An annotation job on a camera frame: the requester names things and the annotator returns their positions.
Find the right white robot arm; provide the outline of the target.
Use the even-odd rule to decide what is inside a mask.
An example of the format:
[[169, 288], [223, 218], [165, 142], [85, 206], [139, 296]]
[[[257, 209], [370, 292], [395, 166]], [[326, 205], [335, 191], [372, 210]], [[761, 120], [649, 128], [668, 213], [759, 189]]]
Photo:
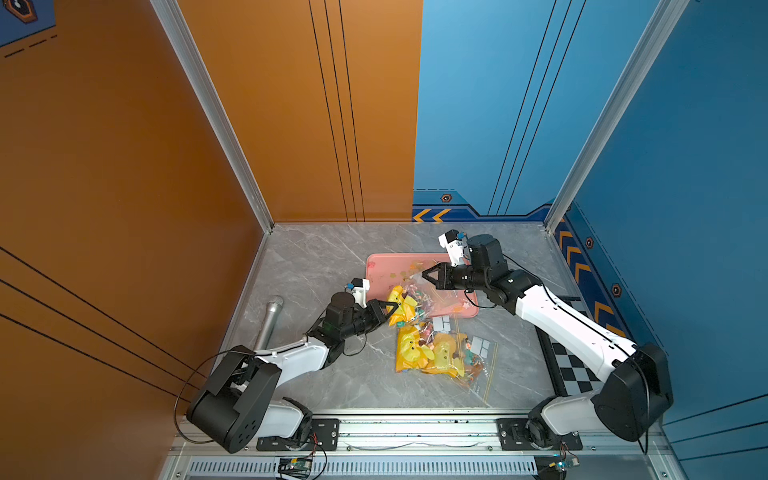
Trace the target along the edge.
[[551, 397], [534, 407], [525, 431], [537, 448], [550, 449], [568, 434], [590, 431], [638, 442], [673, 405], [668, 358], [660, 347], [638, 345], [567, 305], [489, 234], [469, 237], [450, 230], [439, 244], [449, 259], [423, 271], [425, 280], [438, 290], [484, 293], [492, 305], [575, 354], [602, 384], [597, 391]]

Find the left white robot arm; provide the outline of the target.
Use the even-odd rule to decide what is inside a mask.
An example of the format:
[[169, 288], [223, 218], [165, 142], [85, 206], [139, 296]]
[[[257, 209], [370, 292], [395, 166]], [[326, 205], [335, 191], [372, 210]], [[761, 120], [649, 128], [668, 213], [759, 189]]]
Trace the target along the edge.
[[329, 367], [344, 353], [347, 339], [375, 331], [397, 309], [395, 302], [373, 299], [361, 305], [353, 294], [338, 292], [300, 340], [272, 350], [238, 345], [217, 353], [220, 361], [185, 418], [229, 453], [243, 450], [254, 438], [305, 446], [313, 414], [294, 399], [275, 400], [277, 388]]

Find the clear ziploc bag with candies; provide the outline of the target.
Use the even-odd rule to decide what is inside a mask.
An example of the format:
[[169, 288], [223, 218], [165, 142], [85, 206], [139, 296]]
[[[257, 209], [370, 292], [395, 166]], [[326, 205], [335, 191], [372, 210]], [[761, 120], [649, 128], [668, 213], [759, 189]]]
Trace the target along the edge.
[[394, 303], [386, 308], [388, 325], [398, 328], [433, 317], [460, 311], [462, 301], [453, 291], [438, 290], [433, 283], [417, 273], [394, 285], [386, 298]]

